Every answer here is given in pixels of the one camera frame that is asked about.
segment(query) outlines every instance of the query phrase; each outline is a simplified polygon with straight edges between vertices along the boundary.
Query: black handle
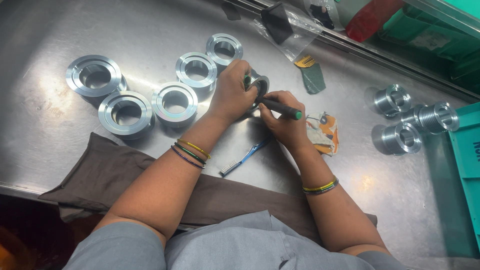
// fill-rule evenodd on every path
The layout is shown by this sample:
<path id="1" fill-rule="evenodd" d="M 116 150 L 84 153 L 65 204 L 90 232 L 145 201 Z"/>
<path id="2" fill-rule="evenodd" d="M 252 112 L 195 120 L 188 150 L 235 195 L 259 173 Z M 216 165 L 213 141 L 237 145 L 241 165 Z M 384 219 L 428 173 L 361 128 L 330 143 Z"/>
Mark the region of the black handle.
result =
<path id="1" fill-rule="evenodd" d="M 274 110 L 278 113 L 281 113 L 293 120 L 298 120 L 302 116 L 302 113 L 299 109 L 292 108 L 290 106 L 287 106 L 285 104 L 282 104 L 273 100 L 264 99 L 263 97 L 257 97 L 256 102 L 257 104 L 263 103 L 270 110 Z"/>

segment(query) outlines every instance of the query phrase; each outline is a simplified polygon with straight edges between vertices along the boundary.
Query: gray shirt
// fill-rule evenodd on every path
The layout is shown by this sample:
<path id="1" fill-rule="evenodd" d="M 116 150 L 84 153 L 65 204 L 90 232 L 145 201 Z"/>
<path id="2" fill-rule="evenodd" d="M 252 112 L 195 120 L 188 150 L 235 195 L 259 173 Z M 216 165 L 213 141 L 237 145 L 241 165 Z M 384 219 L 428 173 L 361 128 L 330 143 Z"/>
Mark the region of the gray shirt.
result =
<path id="1" fill-rule="evenodd" d="M 132 222 L 107 225 L 75 249 L 64 269 L 355 269 L 404 270 L 378 251 L 328 252 L 268 211 L 246 214 L 171 238 L 165 251 L 149 229 Z"/>

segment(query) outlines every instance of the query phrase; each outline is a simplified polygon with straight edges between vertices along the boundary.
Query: yellow label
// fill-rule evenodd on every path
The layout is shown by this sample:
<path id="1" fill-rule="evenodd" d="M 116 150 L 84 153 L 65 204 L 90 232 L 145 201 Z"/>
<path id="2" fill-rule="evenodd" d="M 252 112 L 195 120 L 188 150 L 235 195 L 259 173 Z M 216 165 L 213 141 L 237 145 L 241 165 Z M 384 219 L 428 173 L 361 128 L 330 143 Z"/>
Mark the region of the yellow label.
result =
<path id="1" fill-rule="evenodd" d="M 315 59 L 313 59 L 310 55 L 305 55 L 304 57 L 300 58 L 300 60 L 296 61 L 295 64 L 298 67 L 310 67 L 315 64 Z"/>

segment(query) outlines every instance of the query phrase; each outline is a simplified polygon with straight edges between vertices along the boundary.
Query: forearm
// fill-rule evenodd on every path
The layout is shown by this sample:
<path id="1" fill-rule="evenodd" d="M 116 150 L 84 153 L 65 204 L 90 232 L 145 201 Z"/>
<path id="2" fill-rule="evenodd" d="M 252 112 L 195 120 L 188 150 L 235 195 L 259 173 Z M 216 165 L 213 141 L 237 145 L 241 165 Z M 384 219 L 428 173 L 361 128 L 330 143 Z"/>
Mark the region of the forearm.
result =
<path id="1" fill-rule="evenodd" d="M 334 175 L 313 145 L 291 154 L 299 167 L 304 187 L 315 188 L 333 180 Z M 385 248 L 372 222 L 341 185 L 324 194 L 307 195 L 307 200 L 329 251 L 339 252 L 359 245 Z"/>
<path id="2" fill-rule="evenodd" d="M 224 120 L 206 114 L 181 138 L 210 152 L 228 126 Z M 199 151 L 183 146 L 206 160 Z M 129 186 L 108 213 L 113 217 L 140 221 L 169 239 L 181 220 L 201 171 L 169 149 Z"/>

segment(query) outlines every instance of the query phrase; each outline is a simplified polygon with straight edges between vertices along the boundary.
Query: metal bushing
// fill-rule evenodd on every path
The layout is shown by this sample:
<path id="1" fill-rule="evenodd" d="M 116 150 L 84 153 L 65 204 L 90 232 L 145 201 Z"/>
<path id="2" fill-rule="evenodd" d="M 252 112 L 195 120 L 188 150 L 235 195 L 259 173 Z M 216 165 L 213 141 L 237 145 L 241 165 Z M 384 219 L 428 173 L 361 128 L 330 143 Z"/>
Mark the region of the metal bushing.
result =
<path id="1" fill-rule="evenodd" d="M 419 120 L 425 131 L 435 135 L 444 131 L 456 131 L 460 126 L 458 114 L 445 101 L 423 107 L 419 112 Z"/>
<path id="2" fill-rule="evenodd" d="M 409 123 L 385 128 L 382 141 L 386 149 L 396 156 L 415 154 L 421 148 L 420 133 Z"/>
<path id="3" fill-rule="evenodd" d="M 270 86 L 270 80 L 268 80 L 267 76 L 260 76 L 254 69 L 252 69 L 251 74 L 252 80 L 250 82 L 250 89 L 252 86 L 257 87 L 257 97 L 263 97 L 266 93 L 268 93 L 268 88 Z M 258 104 L 254 103 L 247 112 L 252 112 L 258 108 Z"/>
<path id="4" fill-rule="evenodd" d="M 190 86 L 197 94 L 202 95 L 215 89 L 217 75 L 216 65 L 206 54 L 189 52 L 180 56 L 175 65 L 177 81 Z M 204 77 L 195 80 L 193 74 Z"/>
<path id="5" fill-rule="evenodd" d="M 67 83 L 85 101 L 98 105 L 113 92 L 127 90 L 120 67 L 110 58 L 86 55 L 67 68 Z"/>
<path id="6" fill-rule="evenodd" d="M 423 107 L 425 107 L 425 105 L 415 105 L 415 107 L 409 109 L 407 112 L 404 112 L 401 117 L 402 122 L 412 124 L 417 131 L 423 131 L 423 127 L 419 118 L 420 109 Z"/>
<path id="7" fill-rule="evenodd" d="M 166 107 L 171 104 L 186 108 L 182 112 L 172 113 Z M 194 90 L 183 83 L 165 83 L 153 92 L 152 107 L 160 122 L 169 127 L 183 127 L 195 119 L 198 98 Z"/>
<path id="8" fill-rule="evenodd" d="M 117 123 L 120 110 L 133 106 L 141 112 L 139 120 L 131 125 Z M 120 91 L 106 97 L 98 108 L 98 118 L 102 126 L 123 140 L 135 140 L 145 136 L 155 124 L 155 116 L 148 100 L 137 92 Z"/>
<path id="9" fill-rule="evenodd" d="M 218 55 L 219 53 L 231 58 L 224 59 Z M 240 42 L 231 35 L 215 34 L 207 41 L 206 54 L 215 62 L 218 73 L 220 73 L 232 63 L 233 60 L 243 57 L 243 47 Z"/>
<path id="10" fill-rule="evenodd" d="M 394 116 L 410 109 L 410 95 L 399 85 L 390 85 L 375 94 L 375 105 L 386 116 Z"/>

